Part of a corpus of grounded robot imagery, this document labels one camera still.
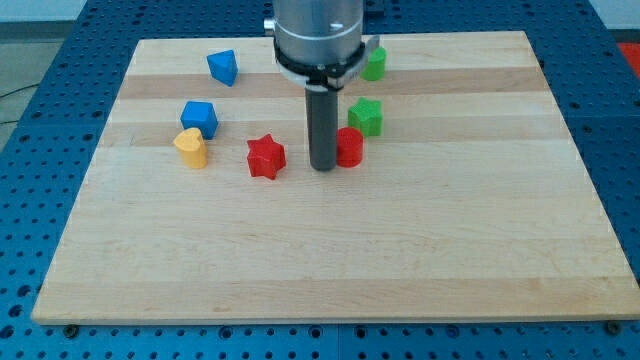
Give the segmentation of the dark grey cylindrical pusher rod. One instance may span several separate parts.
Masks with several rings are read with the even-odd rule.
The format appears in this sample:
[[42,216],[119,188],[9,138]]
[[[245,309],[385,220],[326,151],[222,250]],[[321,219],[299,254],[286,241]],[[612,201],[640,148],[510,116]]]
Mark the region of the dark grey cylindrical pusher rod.
[[330,171],[337,163],[337,92],[306,89],[305,102],[310,164],[317,171]]

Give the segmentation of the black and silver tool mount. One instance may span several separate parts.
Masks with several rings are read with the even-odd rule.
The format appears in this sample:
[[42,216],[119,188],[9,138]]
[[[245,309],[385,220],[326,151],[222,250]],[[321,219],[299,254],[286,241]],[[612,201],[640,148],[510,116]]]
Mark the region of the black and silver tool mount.
[[295,62],[285,55],[277,44],[274,44],[274,53],[281,74],[289,81],[310,91],[339,91],[362,73],[370,55],[379,45],[380,36],[371,36],[366,42],[361,42],[345,61],[320,65]]

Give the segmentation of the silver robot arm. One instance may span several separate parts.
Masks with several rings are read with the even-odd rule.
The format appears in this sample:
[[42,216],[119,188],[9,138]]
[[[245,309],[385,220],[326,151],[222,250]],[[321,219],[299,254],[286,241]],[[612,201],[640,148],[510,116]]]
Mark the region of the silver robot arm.
[[361,0],[274,0],[263,22],[283,76],[305,91],[310,165],[337,165],[338,92],[364,70],[380,38],[363,39]]

